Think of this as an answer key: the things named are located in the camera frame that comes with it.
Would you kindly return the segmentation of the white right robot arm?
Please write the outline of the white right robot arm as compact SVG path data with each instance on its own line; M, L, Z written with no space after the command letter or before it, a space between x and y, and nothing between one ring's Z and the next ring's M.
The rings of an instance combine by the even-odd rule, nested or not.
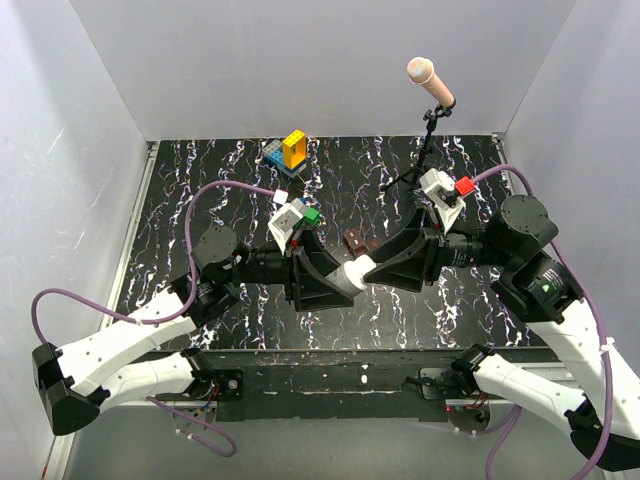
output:
M553 350L577 385L565 388L475 344L444 374L443 390L502 397L554 424L603 470L639 466L639 378L614 349L601 349L595 316L569 269L544 248L558 233L532 196L504 200L476 231L444 231L431 207L370 251L364 280L409 291L434 283L445 267L491 266L501 303Z

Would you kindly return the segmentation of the red weekly pill organizer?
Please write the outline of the red weekly pill organizer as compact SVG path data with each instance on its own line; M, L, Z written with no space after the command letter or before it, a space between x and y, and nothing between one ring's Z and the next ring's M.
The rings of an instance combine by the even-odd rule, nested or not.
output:
M343 240L349 253L353 257L359 257L367 254L382 243L382 240L377 236L366 240L356 228L347 229L343 233Z

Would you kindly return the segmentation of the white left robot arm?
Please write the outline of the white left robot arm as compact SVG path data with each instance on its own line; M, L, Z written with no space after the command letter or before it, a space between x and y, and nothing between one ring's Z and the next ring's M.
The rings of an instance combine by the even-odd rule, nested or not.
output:
M54 435L83 429L107 409L157 394L205 398L211 373L193 355L142 356L221 317L243 284L281 285L296 311L351 307L371 261L339 264L314 229L295 225L248 248L227 226L213 226L190 252L191 269L149 303L98 333L63 346L43 340L32 352L34 380Z

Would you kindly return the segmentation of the white vitamin pill bottle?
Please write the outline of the white vitamin pill bottle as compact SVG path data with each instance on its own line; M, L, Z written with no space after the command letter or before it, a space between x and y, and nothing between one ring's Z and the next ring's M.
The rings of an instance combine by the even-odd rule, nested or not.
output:
M361 255L355 260L342 264L326 276L326 280L350 298L354 298L364 291L368 284L364 276L371 272L377 264L368 256Z

